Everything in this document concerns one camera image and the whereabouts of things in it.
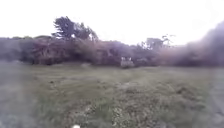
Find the white sky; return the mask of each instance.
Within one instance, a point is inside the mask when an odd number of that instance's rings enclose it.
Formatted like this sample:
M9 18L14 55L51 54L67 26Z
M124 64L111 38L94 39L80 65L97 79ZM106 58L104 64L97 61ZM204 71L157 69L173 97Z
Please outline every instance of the white sky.
M0 36L50 35L53 21L84 22L100 39L127 44L176 35L176 44L200 39L224 20L224 0L0 0Z

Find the lawn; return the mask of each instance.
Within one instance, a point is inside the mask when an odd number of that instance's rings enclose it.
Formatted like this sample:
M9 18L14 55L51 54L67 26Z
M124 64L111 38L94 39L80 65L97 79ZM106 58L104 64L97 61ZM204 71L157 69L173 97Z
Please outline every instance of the lawn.
M213 69L0 64L0 127L191 128Z

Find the foliage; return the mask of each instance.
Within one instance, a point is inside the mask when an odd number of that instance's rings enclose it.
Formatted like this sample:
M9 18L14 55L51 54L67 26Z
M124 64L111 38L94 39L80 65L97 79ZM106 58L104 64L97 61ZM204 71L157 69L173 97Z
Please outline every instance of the foliage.
M91 39L97 40L96 33L89 27L85 27L84 23L75 23L68 17L60 17L55 19L54 26L57 30L52 35L59 38L71 39Z
M224 22L209 31L201 41L172 47L172 35L151 37L137 45L127 45L119 41L100 41L90 27L68 17L57 18L54 24L57 29L54 36L0 38L0 60L47 65L81 61L121 66L121 57L125 57L131 58L136 67L224 66Z

